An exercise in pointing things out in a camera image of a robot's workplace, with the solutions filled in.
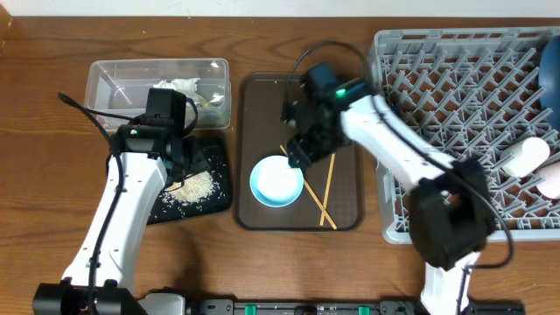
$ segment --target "transparent bin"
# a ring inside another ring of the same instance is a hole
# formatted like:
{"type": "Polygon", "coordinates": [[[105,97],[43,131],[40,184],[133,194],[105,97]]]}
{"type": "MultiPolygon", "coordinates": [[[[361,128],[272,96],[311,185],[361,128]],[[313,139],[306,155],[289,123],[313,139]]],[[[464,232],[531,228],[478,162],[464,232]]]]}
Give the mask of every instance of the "transparent bin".
{"type": "MultiPolygon", "coordinates": [[[[134,59],[96,61],[89,69],[85,106],[103,113],[135,117],[146,110],[148,91],[161,80],[200,78],[197,94],[210,102],[197,107],[197,130],[225,129],[231,118],[231,84],[225,59],[134,59]]],[[[186,106],[185,125],[194,117],[186,106]]],[[[122,119],[97,116],[107,131],[116,131],[122,119]]]]}

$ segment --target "dish rack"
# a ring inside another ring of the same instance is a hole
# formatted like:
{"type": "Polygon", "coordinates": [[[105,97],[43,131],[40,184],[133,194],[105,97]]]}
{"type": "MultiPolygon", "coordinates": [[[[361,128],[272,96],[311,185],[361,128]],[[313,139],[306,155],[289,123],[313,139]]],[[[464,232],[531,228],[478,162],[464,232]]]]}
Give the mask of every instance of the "dish rack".
{"type": "MultiPolygon", "coordinates": [[[[542,166],[560,161],[558,131],[546,122],[538,86],[540,53],[560,28],[394,30],[375,34],[369,58],[374,84],[421,137],[457,159],[483,165],[491,201],[517,241],[560,239],[560,202],[536,189],[533,174],[509,177],[507,147],[540,137],[550,146],[542,166]]],[[[408,196],[391,170],[377,165],[384,238],[410,243],[408,196]]],[[[503,231],[490,241],[506,240],[503,231]]]]}

